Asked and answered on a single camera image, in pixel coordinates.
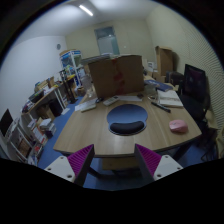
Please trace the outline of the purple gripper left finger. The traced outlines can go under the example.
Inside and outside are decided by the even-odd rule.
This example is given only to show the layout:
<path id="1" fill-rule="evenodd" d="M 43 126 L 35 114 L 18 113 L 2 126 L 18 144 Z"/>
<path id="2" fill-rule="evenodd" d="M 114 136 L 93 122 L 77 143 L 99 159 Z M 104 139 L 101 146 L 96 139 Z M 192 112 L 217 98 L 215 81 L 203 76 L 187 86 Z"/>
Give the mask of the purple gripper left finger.
<path id="1" fill-rule="evenodd" d="M 94 155 L 94 145 L 91 144 L 69 156 L 59 156 L 45 171 L 83 186 Z"/>

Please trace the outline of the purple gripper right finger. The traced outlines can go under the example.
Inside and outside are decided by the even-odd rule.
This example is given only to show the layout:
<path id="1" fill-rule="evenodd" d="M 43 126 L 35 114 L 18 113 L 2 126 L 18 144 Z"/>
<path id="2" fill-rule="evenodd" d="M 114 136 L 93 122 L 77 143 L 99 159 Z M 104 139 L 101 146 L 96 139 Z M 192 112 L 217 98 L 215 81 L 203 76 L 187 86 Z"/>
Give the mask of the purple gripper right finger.
<path id="1" fill-rule="evenodd" d="M 149 182 L 160 180 L 182 169 L 171 156 L 161 156 L 139 144 L 135 145 L 134 155 L 143 178 Z"/>

